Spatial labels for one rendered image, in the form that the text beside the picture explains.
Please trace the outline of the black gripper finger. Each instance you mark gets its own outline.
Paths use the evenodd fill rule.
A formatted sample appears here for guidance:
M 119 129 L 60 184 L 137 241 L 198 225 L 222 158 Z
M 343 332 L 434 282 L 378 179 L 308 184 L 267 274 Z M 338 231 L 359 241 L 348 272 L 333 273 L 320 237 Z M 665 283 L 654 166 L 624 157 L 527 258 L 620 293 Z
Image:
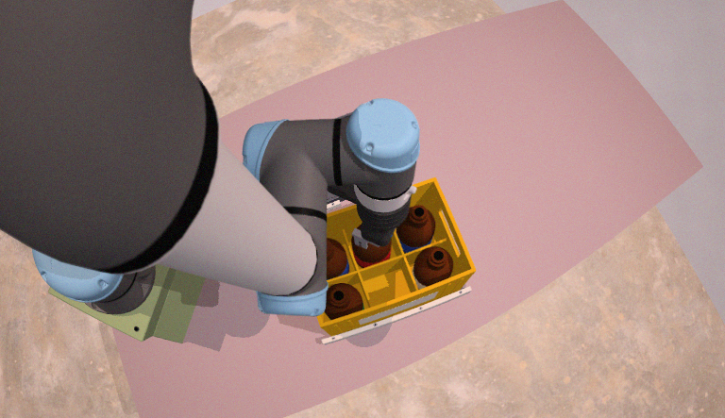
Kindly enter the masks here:
M 367 249 L 369 243 L 371 243 L 371 244 L 379 247 L 379 245 L 376 245 L 376 244 L 374 244 L 372 242 L 369 242 L 369 241 L 363 239 L 362 234 L 361 234 L 361 231 L 359 229 L 357 229 L 357 228 L 354 228 L 354 230 L 352 232 L 352 236 L 354 236 L 354 242 L 355 242 L 355 244 L 358 245 L 358 246 L 360 246 L 360 247 L 362 247 L 362 248 L 364 248 L 364 249 Z

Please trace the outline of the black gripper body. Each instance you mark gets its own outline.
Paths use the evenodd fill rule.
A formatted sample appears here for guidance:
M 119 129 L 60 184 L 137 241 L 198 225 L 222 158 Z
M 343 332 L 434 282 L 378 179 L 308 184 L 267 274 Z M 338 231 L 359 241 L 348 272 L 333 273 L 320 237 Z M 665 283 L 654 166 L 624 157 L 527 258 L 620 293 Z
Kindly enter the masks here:
M 411 193 L 415 194 L 416 187 L 412 184 L 398 198 L 385 201 L 366 196 L 358 189 L 356 184 L 328 186 L 328 192 L 357 205 L 357 211 L 362 220 L 361 234 L 363 239 L 379 246 L 386 246 L 391 240 L 396 227 L 400 226 L 407 218 L 412 197 Z

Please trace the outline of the yellow bottle crate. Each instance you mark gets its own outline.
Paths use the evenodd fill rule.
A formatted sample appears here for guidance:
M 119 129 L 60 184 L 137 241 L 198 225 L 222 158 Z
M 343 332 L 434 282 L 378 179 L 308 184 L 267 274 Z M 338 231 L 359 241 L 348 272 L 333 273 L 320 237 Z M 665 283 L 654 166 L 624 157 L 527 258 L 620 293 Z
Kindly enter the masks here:
M 362 268 L 357 264 L 351 244 L 351 234 L 354 228 L 357 228 L 363 222 L 359 217 L 357 205 L 327 214 L 327 238 L 338 241 L 344 247 L 349 263 L 349 274 L 329 279 L 327 282 L 329 286 L 337 283 L 352 285 L 360 292 L 364 305 L 364 310 L 334 320 L 330 320 L 325 312 L 322 313 L 323 316 L 317 316 L 319 324 L 330 335 L 335 336 L 376 323 L 455 293 L 476 272 L 464 239 L 436 177 L 414 184 L 414 186 L 416 192 L 412 194 L 410 207 L 421 205 L 429 210 L 435 219 L 436 227 L 431 243 L 404 254 L 395 231 L 392 237 L 390 259 L 366 268 Z M 447 223 L 461 254 L 452 238 Z M 446 249 L 454 262 L 453 271 L 448 279 L 418 290 L 412 274 L 413 265 L 421 250 L 430 246 L 439 246 Z M 353 258 L 355 266 L 352 264 L 350 257 Z

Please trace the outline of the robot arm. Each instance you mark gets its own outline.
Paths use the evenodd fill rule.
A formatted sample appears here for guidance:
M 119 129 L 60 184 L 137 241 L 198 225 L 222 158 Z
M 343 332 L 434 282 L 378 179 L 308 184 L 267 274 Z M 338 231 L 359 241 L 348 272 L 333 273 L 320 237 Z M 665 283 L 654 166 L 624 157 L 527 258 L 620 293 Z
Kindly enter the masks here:
M 102 313 L 139 307 L 158 262 L 256 291 L 265 314 L 319 316 L 328 186 L 404 194 L 418 122 L 378 98 L 342 119 L 255 124 L 241 163 L 194 72 L 193 6 L 0 0 L 0 230 Z

